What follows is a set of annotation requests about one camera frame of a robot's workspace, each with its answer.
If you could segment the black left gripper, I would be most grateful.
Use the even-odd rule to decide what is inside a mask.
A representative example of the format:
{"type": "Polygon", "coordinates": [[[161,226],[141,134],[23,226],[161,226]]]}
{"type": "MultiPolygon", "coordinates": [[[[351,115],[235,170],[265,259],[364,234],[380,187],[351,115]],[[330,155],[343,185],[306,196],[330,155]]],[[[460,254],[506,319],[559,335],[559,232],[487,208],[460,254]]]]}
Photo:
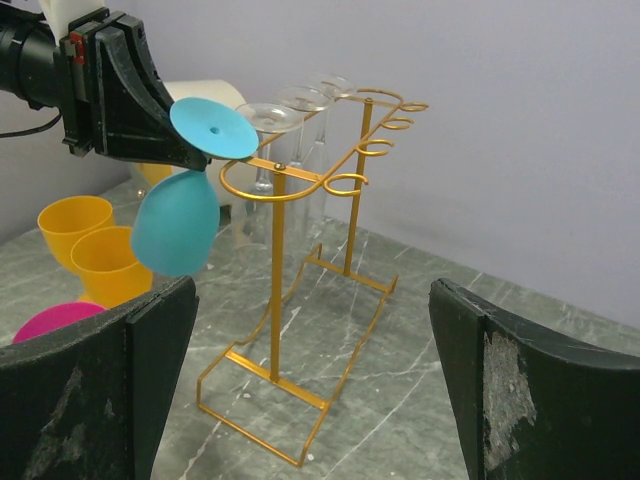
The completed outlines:
{"type": "Polygon", "coordinates": [[[107,12],[98,9],[72,22],[74,29],[57,40],[42,13],[1,11],[1,90],[32,110],[58,111],[41,126],[1,137],[34,135],[61,122],[63,143],[76,156],[93,150],[122,161],[203,171],[209,160],[171,124],[174,100],[152,60],[143,22],[115,13],[95,33],[107,12]]]}

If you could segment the orange plastic goblet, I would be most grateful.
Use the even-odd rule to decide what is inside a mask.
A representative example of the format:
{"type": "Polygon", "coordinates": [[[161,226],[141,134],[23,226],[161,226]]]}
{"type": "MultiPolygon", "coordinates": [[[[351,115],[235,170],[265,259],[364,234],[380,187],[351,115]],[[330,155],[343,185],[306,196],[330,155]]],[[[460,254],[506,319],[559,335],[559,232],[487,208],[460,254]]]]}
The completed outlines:
{"type": "Polygon", "coordinates": [[[70,258],[85,293],[112,308],[148,292],[153,273],[135,256],[130,240],[132,228],[109,226],[80,238],[70,258]]]}
{"type": "Polygon", "coordinates": [[[88,233],[115,224],[112,204],[98,196],[66,197],[45,207],[37,225],[55,260],[66,270],[76,273],[71,250],[88,233]]]}

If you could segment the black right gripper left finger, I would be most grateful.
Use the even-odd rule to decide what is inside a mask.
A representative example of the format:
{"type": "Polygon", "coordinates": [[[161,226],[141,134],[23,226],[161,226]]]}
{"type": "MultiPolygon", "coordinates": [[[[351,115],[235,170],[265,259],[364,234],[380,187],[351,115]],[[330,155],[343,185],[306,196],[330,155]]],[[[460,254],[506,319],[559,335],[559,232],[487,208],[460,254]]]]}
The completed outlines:
{"type": "Polygon", "coordinates": [[[185,276],[2,347],[2,478],[150,478],[198,305],[185,276]]]}

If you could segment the pink plastic goblet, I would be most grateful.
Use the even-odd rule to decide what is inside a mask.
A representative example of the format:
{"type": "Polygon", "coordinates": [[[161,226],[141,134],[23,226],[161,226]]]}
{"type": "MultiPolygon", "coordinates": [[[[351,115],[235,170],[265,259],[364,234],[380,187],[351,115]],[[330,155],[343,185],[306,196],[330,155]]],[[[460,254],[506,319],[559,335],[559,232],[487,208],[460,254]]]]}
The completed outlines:
{"type": "Polygon", "coordinates": [[[12,343],[18,344],[47,334],[105,310],[101,305],[86,301],[67,302],[49,307],[25,322],[14,335],[12,343]]]}

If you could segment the teal plastic goblet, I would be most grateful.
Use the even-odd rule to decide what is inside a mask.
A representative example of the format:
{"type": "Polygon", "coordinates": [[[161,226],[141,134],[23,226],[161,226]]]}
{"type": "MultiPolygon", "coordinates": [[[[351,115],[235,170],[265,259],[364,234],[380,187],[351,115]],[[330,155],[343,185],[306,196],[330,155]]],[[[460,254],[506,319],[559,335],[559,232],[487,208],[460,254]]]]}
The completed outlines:
{"type": "MultiPolygon", "coordinates": [[[[251,146],[241,159],[257,148],[251,146]]],[[[205,171],[185,170],[147,193],[134,222],[131,248],[155,273],[192,275],[206,264],[219,222],[219,201],[205,171]]]]}

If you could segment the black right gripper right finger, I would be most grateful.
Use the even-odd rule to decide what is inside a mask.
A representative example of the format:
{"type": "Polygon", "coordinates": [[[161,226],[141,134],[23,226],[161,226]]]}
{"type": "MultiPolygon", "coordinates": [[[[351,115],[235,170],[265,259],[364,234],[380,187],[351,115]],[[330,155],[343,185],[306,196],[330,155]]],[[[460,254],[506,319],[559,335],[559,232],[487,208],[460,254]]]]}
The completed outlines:
{"type": "Polygon", "coordinates": [[[469,478],[638,478],[638,357],[448,279],[432,283],[429,315],[469,478]]]}

